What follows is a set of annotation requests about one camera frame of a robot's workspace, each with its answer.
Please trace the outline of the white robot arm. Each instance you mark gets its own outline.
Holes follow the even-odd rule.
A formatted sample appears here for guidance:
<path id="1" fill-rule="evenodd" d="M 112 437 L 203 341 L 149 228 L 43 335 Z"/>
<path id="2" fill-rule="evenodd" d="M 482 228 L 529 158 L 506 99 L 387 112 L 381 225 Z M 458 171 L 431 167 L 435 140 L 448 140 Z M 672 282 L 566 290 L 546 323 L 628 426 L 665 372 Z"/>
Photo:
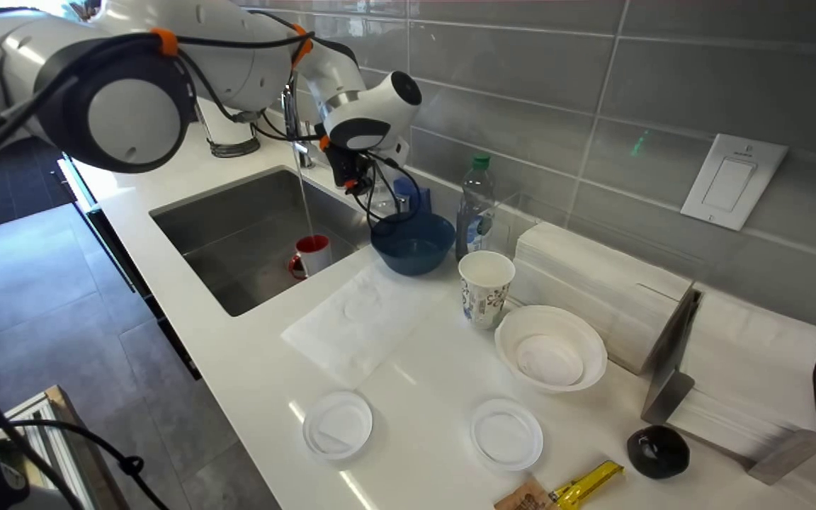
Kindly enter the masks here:
<path id="1" fill-rule="evenodd" d="M 315 103 L 295 141 L 326 153 L 333 184 L 367 187 L 367 167 L 403 150 L 423 92 L 393 71 L 363 79 L 350 49 L 231 0 L 102 0 L 88 20 L 32 7 L 0 8 L 0 150 L 43 140 L 112 174 L 166 164 L 207 96 L 227 120 Z"/>

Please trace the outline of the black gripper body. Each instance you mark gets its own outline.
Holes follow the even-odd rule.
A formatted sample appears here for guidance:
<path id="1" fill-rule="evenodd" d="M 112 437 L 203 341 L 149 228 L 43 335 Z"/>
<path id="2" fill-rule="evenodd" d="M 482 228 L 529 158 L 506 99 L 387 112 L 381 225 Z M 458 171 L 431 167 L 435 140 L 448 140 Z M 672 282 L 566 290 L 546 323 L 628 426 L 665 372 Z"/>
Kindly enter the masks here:
<path id="1" fill-rule="evenodd" d="M 372 167 L 377 161 L 393 158 L 393 150 L 347 150 L 338 146 L 330 136 L 321 140 L 321 150 L 326 153 L 326 161 L 333 174 L 333 184 L 346 197 L 359 197 L 373 187 Z"/>

